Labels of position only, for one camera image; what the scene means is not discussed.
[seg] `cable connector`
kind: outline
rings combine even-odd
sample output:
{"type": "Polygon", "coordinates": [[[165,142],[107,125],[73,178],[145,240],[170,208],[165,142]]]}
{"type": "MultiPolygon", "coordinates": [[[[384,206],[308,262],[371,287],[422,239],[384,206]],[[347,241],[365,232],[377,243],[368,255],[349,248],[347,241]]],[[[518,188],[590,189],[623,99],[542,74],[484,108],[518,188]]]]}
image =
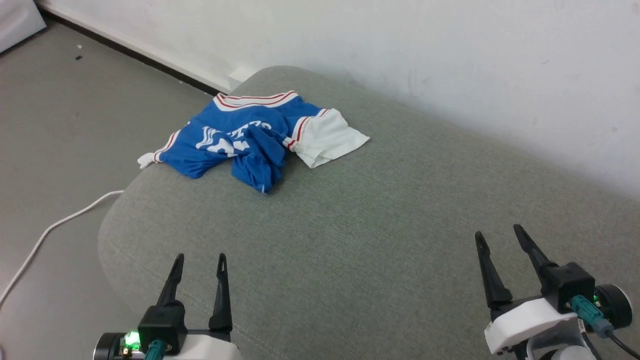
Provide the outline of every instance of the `cable connector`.
{"type": "Polygon", "coordinates": [[[154,340],[149,344],[149,349],[145,354],[145,360],[162,360],[166,352],[166,345],[162,340],[154,340]]]}
{"type": "Polygon", "coordinates": [[[582,295],[576,295],[571,299],[571,310],[588,323],[602,339],[608,337],[607,331],[614,330],[613,325],[604,318],[602,311],[582,295]]]}

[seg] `white wall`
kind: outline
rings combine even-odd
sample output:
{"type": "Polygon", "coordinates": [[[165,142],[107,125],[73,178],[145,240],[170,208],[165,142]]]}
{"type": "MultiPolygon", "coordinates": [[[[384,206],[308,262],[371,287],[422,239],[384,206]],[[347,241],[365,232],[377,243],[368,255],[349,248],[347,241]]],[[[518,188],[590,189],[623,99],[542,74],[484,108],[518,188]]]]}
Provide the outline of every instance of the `white wall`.
{"type": "Polygon", "coordinates": [[[640,0],[44,0],[228,88],[343,76],[640,198],[640,0]]]}

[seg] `gray floor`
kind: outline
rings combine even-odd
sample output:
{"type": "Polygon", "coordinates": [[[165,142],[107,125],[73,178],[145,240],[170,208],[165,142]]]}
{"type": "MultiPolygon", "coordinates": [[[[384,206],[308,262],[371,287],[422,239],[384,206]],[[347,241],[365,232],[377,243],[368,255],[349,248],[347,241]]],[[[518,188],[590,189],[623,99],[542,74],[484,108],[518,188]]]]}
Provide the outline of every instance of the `gray floor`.
{"type": "MultiPolygon", "coordinates": [[[[124,189],[210,98],[55,23],[0,55],[0,288],[47,226],[124,189]]],[[[138,323],[98,263],[112,202],[46,239],[0,309],[6,359],[90,359],[103,332],[138,323]]]]}

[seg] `gray couch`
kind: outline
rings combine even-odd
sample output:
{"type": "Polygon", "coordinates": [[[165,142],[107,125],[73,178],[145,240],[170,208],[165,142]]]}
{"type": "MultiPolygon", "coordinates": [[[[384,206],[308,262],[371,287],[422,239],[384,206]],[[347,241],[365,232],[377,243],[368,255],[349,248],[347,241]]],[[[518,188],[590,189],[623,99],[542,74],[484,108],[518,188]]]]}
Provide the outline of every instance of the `gray couch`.
{"type": "MultiPolygon", "coordinates": [[[[337,108],[371,141],[313,170],[289,156],[269,195],[234,179],[230,163],[196,180],[148,167],[99,234],[107,278],[139,314],[184,252],[178,298],[187,325],[206,327],[224,252],[232,339],[247,360],[485,359],[474,233],[484,232],[515,297],[540,290],[514,223],[553,260],[640,299],[638,202],[306,70],[264,69],[233,94],[286,90],[337,108]]],[[[637,343],[640,325],[619,337],[637,343]]]]}

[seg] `white cable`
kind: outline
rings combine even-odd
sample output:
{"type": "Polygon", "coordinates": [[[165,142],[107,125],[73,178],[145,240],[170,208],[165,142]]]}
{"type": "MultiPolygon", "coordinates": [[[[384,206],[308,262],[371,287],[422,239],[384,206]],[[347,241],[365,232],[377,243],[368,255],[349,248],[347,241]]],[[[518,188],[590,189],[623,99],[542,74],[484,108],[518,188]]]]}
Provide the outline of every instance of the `white cable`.
{"type": "Polygon", "coordinates": [[[16,283],[18,283],[18,280],[20,280],[20,277],[22,277],[22,274],[24,274],[24,272],[29,267],[29,264],[31,263],[31,260],[35,256],[36,252],[38,252],[38,249],[42,245],[42,242],[44,241],[44,239],[47,237],[47,235],[49,234],[49,232],[51,230],[53,230],[56,226],[73,219],[74,217],[77,217],[79,215],[82,215],[82,214],[86,213],[87,211],[91,210],[94,206],[96,206],[100,201],[108,198],[109,196],[119,195],[119,194],[121,194],[123,192],[124,192],[124,190],[117,190],[117,191],[114,191],[114,192],[106,193],[103,196],[101,196],[98,200],[94,201],[93,204],[91,204],[91,205],[87,206],[86,208],[78,211],[77,213],[71,214],[71,215],[67,216],[66,218],[64,218],[62,220],[59,220],[59,221],[53,223],[51,226],[49,226],[44,231],[44,233],[42,233],[42,236],[40,237],[38,242],[36,242],[36,245],[33,247],[33,250],[31,251],[29,256],[27,256],[27,260],[24,261],[24,263],[20,267],[20,270],[18,270],[18,272],[15,273],[15,276],[13,276],[13,279],[11,279],[11,282],[9,282],[9,285],[6,287],[6,289],[4,289],[4,292],[2,293],[2,296],[0,296],[0,307],[2,307],[2,304],[4,303],[4,300],[6,299],[6,297],[9,295],[9,292],[11,292],[11,290],[16,285],[16,283]]]}

